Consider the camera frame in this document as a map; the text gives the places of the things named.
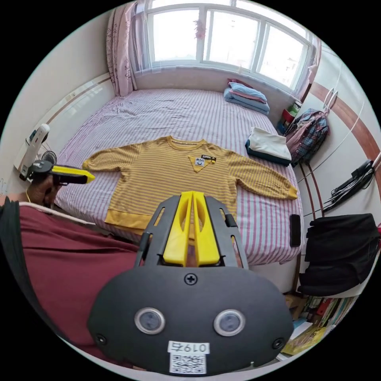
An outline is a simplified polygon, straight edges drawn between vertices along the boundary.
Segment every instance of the black bag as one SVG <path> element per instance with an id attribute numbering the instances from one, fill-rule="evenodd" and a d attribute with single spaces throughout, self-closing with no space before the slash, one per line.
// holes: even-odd
<path id="1" fill-rule="evenodd" d="M 347 291 L 368 277 L 381 238 L 371 214 L 322 217 L 310 223 L 299 292 L 329 296 Z"/>

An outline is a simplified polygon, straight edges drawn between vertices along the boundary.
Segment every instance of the person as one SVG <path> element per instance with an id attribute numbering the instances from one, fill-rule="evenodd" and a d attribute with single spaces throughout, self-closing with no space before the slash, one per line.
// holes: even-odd
<path id="1" fill-rule="evenodd" d="M 96 346 L 87 320 L 102 287 L 134 266 L 137 246 L 33 207 L 53 204 L 58 191 L 49 176 L 41 183 L 32 182 L 26 192 L 2 196 L 1 246 L 24 295 L 55 333 L 77 348 L 115 364 Z M 6 230 L 9 216 L 4 214 L 14 203 L 19 204 L 14 205 L 19 211 L 14 231 L 17 234 L 19 228 L 21 249 L 9 253 L 5 247 L 10 241 Z M 118 365 L 132 367 L 128 363 Z"/>

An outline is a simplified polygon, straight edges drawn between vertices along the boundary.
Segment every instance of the screw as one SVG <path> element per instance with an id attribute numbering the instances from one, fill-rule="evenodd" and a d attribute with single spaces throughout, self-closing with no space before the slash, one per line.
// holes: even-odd
<path id="1" fill-rule="evenodd" d="M 273 349 L 279 349 L 281 347 L 283 347 L 283 339 L 282 338 L 276 339 L 273 342 Z"/>
<path id="2" fill-rule="evenodd" d="M 188 286 L 193 286 L 197 283 L 197 276 L 195 274 L 186 274 L 186 276 L 184 278 L 184 282 Z"/>
<path id="3" fill-rule="evenodd" d="M 101 345 L 106 345 L 107 340 L 106 340 L 106 338 L 105 338 L 104 336 L 102 336 L 102 335 L 100 335 L 100 334 L 97 334 L 97 335 L 95 336 L 95 338 L 96 338 L 96 341 L 97 341 L 99 344 L 101 344 Z"/>

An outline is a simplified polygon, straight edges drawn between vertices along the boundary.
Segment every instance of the yellow gripper fingers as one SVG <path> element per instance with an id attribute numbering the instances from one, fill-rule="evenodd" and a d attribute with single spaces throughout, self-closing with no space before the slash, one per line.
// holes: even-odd
<path id="1" fill-rule="evenodd" d="M 204 194 L 193 192 L 193 215 L 194 215 L 194 247 L 196 251 L 196 264 L 215 265 L 219 262 L 219 252 Z"/>
<path id="2" fill-rule="evenodd" d="M 163 258 L 166 263 L 181 265 L 183 267 L 187 264 L 192 193 L 193 192 L 181 193 L 179 205 L 177 206 L 175 218 L 164 250 Z M 183 221 L 185 221 L 184 230 L 181 227 Z"/>

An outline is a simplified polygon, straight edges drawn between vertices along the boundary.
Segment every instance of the red shirt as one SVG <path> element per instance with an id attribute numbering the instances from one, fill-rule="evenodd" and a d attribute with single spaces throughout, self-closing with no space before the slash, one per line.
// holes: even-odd
<path id="1" fill-rule="evenodd" d="M 77 348 L 111 362 L 95 345 L 87 319 L 102 287 L 134 266 L 137 247 L 28 206 L 20 207 L 20 225 L 40 305 Z"/>

